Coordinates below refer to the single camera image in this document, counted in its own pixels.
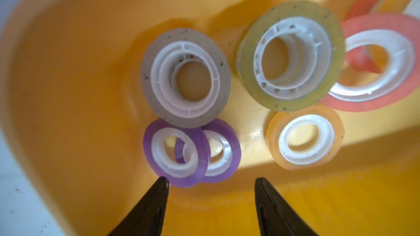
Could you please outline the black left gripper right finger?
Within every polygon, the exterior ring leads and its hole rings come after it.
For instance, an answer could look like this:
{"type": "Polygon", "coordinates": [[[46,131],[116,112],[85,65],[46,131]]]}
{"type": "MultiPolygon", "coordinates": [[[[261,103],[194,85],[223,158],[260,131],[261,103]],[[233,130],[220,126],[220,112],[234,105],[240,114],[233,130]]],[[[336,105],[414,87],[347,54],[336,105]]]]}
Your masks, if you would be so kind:
{"type": "Polygon", "coordinates": [[[265,178],[257,178],[255,204],[262,236],[316,236],[317,233],[294,211],[265,178]]]}

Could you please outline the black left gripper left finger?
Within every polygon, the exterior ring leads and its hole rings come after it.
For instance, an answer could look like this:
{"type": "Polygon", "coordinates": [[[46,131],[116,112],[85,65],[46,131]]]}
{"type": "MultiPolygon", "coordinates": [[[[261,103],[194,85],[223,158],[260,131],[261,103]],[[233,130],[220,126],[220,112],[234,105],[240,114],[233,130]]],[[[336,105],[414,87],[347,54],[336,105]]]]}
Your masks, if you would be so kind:
{"type": "Polygon", "coordinates": [[[110,236],[159,236],[162,233],[169,182],[159,177],[110,236]]]}

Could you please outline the purple tape roll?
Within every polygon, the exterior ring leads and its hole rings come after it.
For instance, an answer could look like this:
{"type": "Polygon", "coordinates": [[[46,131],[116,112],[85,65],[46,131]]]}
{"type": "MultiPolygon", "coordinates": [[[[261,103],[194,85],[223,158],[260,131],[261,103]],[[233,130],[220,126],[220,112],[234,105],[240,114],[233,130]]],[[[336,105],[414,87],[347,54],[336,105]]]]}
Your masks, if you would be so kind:
{"type": "Polygon", "coordinates": [[[201,128],[180,128],[157,119],[145,130],[143,136],[145,158],[156,175],[168,179],[175,187],[191,187],[199,183],[206,174],[211,158],[208,139],[201,128]],[[167,154],[165,140],[177,137],[191,151],[188,163],[177,163],[167,154]]]}
{"type": "Polygon", "coordinates": [[[231,177],[241,160],[241,147],[234,129],[225,121],[215,119],[196,129],[175,129],[175,155],[178,164],[192,168],[188,174],[171,182],[176,187],[191,187],[199,182],[217,183],[231,177]],[[222,146],[222,158],[211,162],[209,139],[222,146]]]}

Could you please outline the yellow-orange tape roll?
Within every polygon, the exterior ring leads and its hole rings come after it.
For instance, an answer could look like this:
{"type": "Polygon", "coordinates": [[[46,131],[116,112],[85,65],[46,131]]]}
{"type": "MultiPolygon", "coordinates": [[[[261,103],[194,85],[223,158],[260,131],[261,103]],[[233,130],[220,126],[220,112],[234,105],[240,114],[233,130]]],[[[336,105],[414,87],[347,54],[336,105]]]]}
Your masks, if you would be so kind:
{"type": "Polygon", "coordinates": [[[339,115],[327,106],[316,104],[294,112],[277,113],[266,130],[266,143],[274,161],[286,170],[322,166],[341,149],[345,129],[339,115]],[[303,125],[315,125],[318,138],[304,151],[294,151],[288,142],[292,133],[303,125]]]}

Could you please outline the clear grey tape roll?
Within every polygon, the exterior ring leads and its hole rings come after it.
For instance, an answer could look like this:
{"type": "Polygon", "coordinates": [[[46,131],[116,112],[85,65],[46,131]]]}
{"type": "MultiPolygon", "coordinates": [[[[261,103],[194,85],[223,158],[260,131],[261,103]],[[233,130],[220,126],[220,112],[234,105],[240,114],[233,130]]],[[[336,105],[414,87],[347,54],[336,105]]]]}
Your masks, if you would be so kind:
{"type": "Polygon", "coordinates": [[[231,90],[231,70],[225,54],[205,34],[191,28],[175,28],[158,36],[147,49],[141,66],[141,86],[148,104],[166,122],[181,128],[197,128],[225,108],[231,90]],[[202,64],[211,86],[199,101],[184,98],[177,85],[182,67],[202,64]]]}

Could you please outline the yellow-green tape roll table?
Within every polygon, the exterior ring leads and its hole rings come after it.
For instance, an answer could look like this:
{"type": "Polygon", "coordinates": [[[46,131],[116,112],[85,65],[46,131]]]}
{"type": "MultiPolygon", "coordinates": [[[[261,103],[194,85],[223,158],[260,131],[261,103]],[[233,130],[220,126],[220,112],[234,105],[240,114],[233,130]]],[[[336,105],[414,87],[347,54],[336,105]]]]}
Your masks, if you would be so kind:
{"type": "Polygon", "coordinates": [[[277,5],[244,31],[235,53],[238,79],[251,97],[274,111],[298,111],[323,99],[340,77],[345,59],[340,21],[311,1],[277,5]],[[285,43],[288,65],[274,79],[263,70],[267,46],[285,43]]]}

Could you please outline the yellow plastic storage box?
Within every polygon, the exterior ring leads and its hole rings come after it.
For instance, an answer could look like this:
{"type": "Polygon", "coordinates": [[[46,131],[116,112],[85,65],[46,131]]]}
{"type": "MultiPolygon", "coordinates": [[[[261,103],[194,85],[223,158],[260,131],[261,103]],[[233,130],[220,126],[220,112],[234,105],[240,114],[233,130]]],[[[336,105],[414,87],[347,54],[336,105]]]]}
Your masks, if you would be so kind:
{"type": "MultiPolygon", "coordinates": [[[[156,119],[135,82],[163,32],[211,37],[234,65],[246,27],[292,0],[22,0],[1,36],[1,125],[66,233],[105,236],[156,181],[141,147],[156,119]]],[[[337,17],[356,0],[312,0],[337,17]]],[[[322,236],[420,233],[420,93],[389,107],[340,112],[343,146],[327,164],[277,165],[265,144],[273,113],[233,76],[220,117],[237,132],[240,169],[218,184],[171,187],[165,236],[257,236],[265,177],[322,236]]]]}

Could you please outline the red tape roll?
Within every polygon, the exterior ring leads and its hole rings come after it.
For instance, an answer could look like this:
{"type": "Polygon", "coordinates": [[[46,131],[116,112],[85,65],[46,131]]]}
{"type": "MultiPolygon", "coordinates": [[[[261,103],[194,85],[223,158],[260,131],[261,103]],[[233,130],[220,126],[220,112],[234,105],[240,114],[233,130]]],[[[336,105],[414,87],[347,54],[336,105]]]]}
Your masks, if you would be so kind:
{"type": "MultiPolygon", "coordinates": [[[[345,20],[352,19],[356,16],[369,14],[374,7],[381,0],[356,0],[355,4],[352,5],[348,12],[345,20]]],[[[364,47],[357,47],[350,50],[346,54],[347,62],[355,69],[359,71],[367,71],[372,73],[380,73],[380,67],[370,58],[368,52],[364,47]]]]}
{"type": "Polygon", "coordinates": [[[388,54],[388,66],[373,82],[359,86],[339,83],[322,99],[330,108],[365,112],[387,107],[420,86],[420,21],[398,13],[366,14],[343,23],[346,51],[378,45],[388,54]]]}

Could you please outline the orange tape roll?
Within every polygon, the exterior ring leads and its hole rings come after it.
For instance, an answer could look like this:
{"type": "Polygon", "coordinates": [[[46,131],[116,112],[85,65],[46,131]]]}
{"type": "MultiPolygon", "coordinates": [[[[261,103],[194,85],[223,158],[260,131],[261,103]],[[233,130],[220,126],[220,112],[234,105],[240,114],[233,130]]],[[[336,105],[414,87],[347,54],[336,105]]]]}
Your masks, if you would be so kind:
{"type": "Polygon", "coordinates": [[[420,0],[379,0],[373,7],[374,13],[401,13],[420,18],[420,0]]]}

